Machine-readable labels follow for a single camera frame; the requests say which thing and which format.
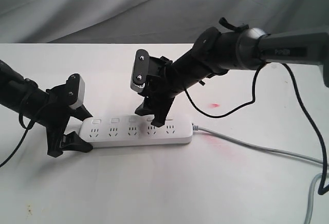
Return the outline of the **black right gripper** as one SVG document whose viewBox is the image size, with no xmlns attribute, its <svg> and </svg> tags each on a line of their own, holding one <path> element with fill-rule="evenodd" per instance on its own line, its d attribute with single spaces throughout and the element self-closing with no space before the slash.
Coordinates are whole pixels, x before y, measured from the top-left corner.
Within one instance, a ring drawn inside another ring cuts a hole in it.
<svg viewBox="0 0 329 224">
<path fill-rule="evenodd" d="M 138 57 L 138 63 L 148 63 L 148 70 L 143 78 L 145 86 L 140 94 L 144 100 L 136 108 L 135 114 L 139 116 L 154 115 L 151 125 L 162 127 L 175 99 L 167 93 L 170 84 L 165 77 L 166 68 L 171 66 L 173 61 L 164 56 L 156 58 L 141 55 Z"/>
</svg>

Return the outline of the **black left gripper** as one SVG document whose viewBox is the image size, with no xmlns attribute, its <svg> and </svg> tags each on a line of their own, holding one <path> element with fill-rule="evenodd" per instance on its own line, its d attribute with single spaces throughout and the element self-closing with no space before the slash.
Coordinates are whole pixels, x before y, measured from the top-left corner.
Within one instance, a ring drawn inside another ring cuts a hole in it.
<svg viewBox="0 0 329 224">
<path fill-rule="evenodd" d="M 80 121 L 91 118 L 92 114 L 82 102 L 70 105 L 67 102 L 69 87 L 67 84 L 47 89 L 48 101 L 43 111 L 46 122 L 47 155 L 58 157 L 64 151 L 88 153 L 93 146 L 79 137 L 76 132 L 65 134 L 70 117 Z"/>
</svg>

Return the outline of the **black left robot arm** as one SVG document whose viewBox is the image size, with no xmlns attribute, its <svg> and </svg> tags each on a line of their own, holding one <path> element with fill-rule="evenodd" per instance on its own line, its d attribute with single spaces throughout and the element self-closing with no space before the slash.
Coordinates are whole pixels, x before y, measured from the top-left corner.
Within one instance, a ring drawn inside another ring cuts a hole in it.
<svg viewBox="0 0 329 224">
<path fill-rule="evenodd" d="M 46 128 L 47 154 L 58 157 L 64 151 L 90 152 L 93 146 L 76 132 L 64 132 L 69 119 L 80 121 L 92 117 L 83 104 L 85 83 L 78 73 L 62 85 L 45 91 L 36 82 L 24 78 L 1 62 L 1 105 L 18 113 L 20 125 L 30 130 L 35 123 Z"/>
</svg>

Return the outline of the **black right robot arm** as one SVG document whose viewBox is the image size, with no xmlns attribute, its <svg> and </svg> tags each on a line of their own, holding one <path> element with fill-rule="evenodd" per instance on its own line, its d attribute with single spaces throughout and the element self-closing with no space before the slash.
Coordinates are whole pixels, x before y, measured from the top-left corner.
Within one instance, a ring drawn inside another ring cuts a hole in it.
<svg viewBox="0 0 329 224">
<path fill-rule="evenodd" d="M 144 98 L 136 108 L 139 116 L 152 115 L 161 127 L 175 97 L 205 78 L 223 76 L 230 70 L 259 70 L 267 63 L 316 65 L 328 84 L 328 27 L 270 34 L 248 25 L 206 29 L 192 48 L 175 61 L 152 57 L 139 49 L 131 76 L 131 89 Z"/>
</svg>

